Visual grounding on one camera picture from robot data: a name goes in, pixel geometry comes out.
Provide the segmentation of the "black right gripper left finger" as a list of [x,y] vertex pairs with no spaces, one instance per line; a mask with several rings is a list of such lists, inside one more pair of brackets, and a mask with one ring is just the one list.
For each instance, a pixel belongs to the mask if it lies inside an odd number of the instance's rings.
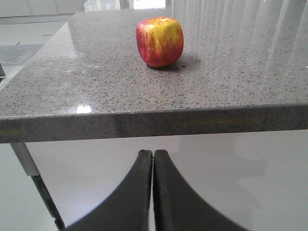
[[153,153],[141,150],[128,174],[94,210],[67,231],[148,231]]

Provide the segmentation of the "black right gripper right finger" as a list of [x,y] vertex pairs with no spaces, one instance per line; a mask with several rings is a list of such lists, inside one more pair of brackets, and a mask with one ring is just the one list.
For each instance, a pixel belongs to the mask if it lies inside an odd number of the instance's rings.
[[166,150],[154,153],[154,220],[157,231],[244,231],[187,183]]

